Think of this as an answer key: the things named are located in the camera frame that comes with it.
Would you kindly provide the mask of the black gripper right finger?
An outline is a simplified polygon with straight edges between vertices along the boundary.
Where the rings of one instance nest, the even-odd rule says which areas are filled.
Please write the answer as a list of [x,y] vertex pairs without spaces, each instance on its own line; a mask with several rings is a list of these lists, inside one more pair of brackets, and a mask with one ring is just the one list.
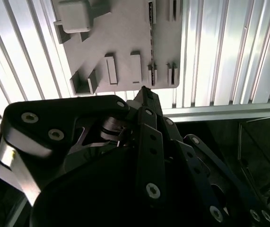
[[163,116],[159,97],[146,89],[146,105],[157,114],[174,161],[193,189],[197,207],[194,224],[270,224],[270,212],[199,138],[182,138],[176,125]]

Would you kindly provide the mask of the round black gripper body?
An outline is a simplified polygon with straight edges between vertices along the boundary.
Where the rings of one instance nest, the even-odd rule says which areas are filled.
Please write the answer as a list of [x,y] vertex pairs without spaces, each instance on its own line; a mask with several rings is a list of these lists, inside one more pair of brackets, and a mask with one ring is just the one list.
[[35,201],[33,227],[253,227],[255,224],[194,224],[197,207],[187,177],[175,163],[163,131],[163,170],[137,183],[138,157],[117,147],[50,183]]

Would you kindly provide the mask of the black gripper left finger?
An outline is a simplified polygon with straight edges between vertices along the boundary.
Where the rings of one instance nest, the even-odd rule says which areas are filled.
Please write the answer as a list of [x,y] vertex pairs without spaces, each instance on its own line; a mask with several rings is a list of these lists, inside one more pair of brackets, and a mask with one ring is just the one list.
[[0,124],[0,179],[24,193],[31,205],[65,174],[66,158],[112,141],[135,151],[137,183],[163,170],[162,118],[158,95],[142,87],[133,100],[116,95],[17,102]]

